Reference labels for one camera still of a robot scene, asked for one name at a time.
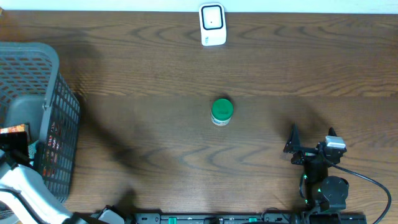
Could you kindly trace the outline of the small orange snack packet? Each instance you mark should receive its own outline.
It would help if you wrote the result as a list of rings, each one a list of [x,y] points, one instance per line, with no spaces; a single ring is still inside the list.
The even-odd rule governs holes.
[[[7,128],[1,128],[1,134],[25,132],[27,135],[27,142],[30,142],[30,129],[28,124],[19,124]]]

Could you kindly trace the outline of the orange red candy bar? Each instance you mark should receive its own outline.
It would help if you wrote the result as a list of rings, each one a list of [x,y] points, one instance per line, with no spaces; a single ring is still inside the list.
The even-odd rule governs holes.
[[[44,149],[43,159],[48,162],[43,169],[43,175],[55,179],[59,170],[60,151],[62,150],[62,142],[60,139],[61,126],[53,121],[50,123],[48,132],[47,145]]]

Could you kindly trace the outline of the green lid jar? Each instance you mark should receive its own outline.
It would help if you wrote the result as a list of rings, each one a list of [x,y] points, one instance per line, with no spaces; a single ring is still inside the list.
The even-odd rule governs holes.
[[[226,126],[230,122],[233,112],[232,102],[226,98],[219,98],[211,107],[211,121],[217,126]]]

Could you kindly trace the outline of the teal white wipes packet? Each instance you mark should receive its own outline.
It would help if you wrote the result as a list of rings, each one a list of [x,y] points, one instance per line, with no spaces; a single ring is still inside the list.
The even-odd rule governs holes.
[[[30,165],[34,166],[34,164],[40,159],[43,148],[44,144],[40,141],[35,141],[28,145]]]

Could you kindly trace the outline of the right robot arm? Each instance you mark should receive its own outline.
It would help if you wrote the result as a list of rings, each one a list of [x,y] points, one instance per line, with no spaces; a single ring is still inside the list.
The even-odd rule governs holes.
[[[301,145],[297,126],[292,126],[283,152],[292,155],[292,164],[303,166],[299,194],[306,207],[290,216],[291,223],[341,223],[340,212],[346,208],[349,183],[329,175],[328,169],[338,164],[346,151],[343,138],[333,128],[324,141],[305,147]]]

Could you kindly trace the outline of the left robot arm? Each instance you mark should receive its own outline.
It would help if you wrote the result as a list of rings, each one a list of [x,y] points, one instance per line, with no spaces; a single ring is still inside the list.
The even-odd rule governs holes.
[[[97,223],[67,210],[30,164],[27,134],[1,134],[1,202],[22,223]]]

